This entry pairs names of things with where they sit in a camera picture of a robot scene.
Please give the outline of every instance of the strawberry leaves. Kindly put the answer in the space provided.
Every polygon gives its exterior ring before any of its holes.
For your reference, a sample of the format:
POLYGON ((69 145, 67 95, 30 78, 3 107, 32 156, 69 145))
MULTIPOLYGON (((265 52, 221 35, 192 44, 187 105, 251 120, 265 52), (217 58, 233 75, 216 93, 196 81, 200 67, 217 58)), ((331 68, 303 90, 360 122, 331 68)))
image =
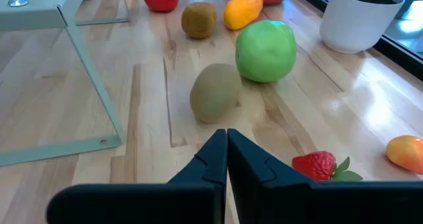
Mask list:
POLYGON ((338 167, 334 168, 334 174, 332 181, 343 181, 343 182, 358 182, 363 180, 359 174, 348 170, 350 167, 350 157, 347 157, 338 167))

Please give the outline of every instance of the brown kiwi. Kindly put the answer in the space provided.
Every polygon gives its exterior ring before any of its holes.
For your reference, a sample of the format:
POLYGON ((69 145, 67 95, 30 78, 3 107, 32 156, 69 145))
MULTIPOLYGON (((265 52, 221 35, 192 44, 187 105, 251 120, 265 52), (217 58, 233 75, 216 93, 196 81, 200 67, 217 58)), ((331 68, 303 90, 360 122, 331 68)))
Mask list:
POLYGON ((235 66, 211 64, 201 71, 192 86, 191 109, 198 119, 216 122, 235 106, 241 88, 241 78, 235 66))
POLYGON ((197 39, 210 36, 216 21, 216 8, 206 2, 191 3, 184 9, 181 18, 184 32, 197 39))

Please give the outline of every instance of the wooden table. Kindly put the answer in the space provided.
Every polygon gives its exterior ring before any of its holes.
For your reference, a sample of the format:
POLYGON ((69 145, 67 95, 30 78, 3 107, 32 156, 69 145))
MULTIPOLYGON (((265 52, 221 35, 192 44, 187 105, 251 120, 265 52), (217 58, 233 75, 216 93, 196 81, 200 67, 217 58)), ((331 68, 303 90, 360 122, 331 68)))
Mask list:
MULTIPOLYGON (((423 83, 379 52, 344 55, 319 36, 322 12, 304 0, 265 7, 259 20, 281 20, 297 40, 297 63, 277 83, 243 81, 239 103, 218 124, 197 121, 191 86, 211 63, 235 65, 239 32, 225 29, 228 0, 180 0, 168 14, 130 0, 133 21, 83 27, 127 132, 126 145, 0 168, 0 223, 43 223, 59 190, 79 183, 166 182, 217 128, 237 128, 281 161, 327 150, 365 180, 419 180, 384 156, 398 135, 423 134, 423 83), (180 27, 185 6, 212 2, 213 35, 188 38, 180 27)), ((85 1, 80 19, 124 13, 120 0, 85 1)), ((0 34, 0 149, 83 139, 112 132, 107 116, 61 30, 0 34)), ((228 188, 227 222, 236 223, 228 188)))

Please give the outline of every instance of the potted plant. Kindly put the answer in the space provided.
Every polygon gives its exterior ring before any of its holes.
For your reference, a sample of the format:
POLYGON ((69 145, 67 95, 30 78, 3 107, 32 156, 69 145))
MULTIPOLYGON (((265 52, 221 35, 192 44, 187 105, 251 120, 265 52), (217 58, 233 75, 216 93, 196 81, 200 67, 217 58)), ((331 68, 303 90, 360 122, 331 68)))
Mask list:
POLYGON ((329 0, 320 25, 330 48, 355 54, 376 44, 404 0, 329 0))

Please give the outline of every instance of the strawberry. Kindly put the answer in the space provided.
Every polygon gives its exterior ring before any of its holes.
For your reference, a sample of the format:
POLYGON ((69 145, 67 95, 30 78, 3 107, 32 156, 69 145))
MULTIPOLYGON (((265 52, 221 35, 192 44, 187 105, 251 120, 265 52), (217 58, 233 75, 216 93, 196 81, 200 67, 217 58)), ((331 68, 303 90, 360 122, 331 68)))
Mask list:
POLYGON ((330 181, 335 170, 335 156, 327 151, 316 151, 292 159, 295 170, 314 181, 330 181))

